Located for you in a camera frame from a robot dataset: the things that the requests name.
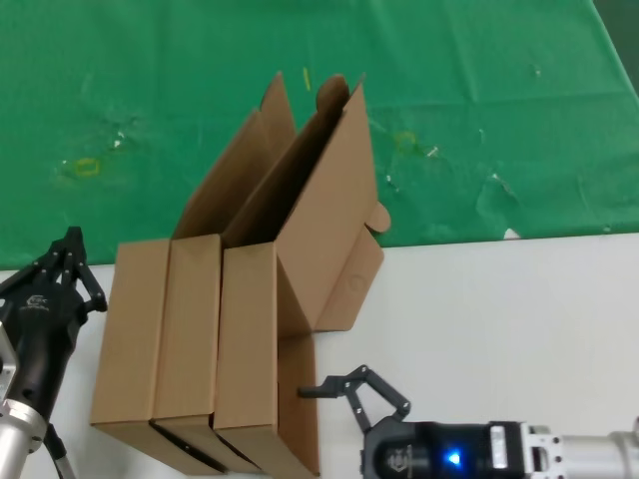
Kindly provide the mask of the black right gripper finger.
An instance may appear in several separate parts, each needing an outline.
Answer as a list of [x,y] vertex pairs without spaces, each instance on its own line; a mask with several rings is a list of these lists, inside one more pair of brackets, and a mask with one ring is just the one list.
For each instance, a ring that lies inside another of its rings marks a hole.
[[368,385],[394,408],[390,418],[402,422],[411,410],[411,403],[395,388],[367,365],[361,365],[346,375],[329,375],[321,385],[298,388],[298,397],[304,399],[328,399],[345,397],[355,417],[359,429],[368,432],[372,424],[357,395],[358,389]]

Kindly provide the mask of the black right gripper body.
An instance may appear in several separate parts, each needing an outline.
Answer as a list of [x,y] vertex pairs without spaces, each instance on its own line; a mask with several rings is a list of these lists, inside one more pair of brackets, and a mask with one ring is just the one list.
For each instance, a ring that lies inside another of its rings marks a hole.
[[363,436],[364,478],[523,478],[521,424],[404,422],[391,416]]

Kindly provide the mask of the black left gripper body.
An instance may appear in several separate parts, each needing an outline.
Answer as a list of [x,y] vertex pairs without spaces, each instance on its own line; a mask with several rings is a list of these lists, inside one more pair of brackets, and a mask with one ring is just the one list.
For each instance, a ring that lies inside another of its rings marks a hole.
[[50,415],[87,320],[83,297],[73,283],[4,282],[1,298],[9,306],[6,330],[18,358],[8,397]]

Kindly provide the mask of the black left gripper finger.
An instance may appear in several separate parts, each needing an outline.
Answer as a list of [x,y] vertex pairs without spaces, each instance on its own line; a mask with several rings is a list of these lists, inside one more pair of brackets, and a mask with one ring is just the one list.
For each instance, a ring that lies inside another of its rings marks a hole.
[[25,291],[44,291],[60,286],[71,290],[76,286],[74,260],[76,228],[69,227],[61,239],[54,240],[48,250],[1,282],[2,295],[16,295]]
[[86,312],[106,312],[108,305],[105,293],[87,265],[83,233],[80,227],[69,227],[63,238],[64,262],[61,284],[76,290],[80,281],[89,299],[84,303]]

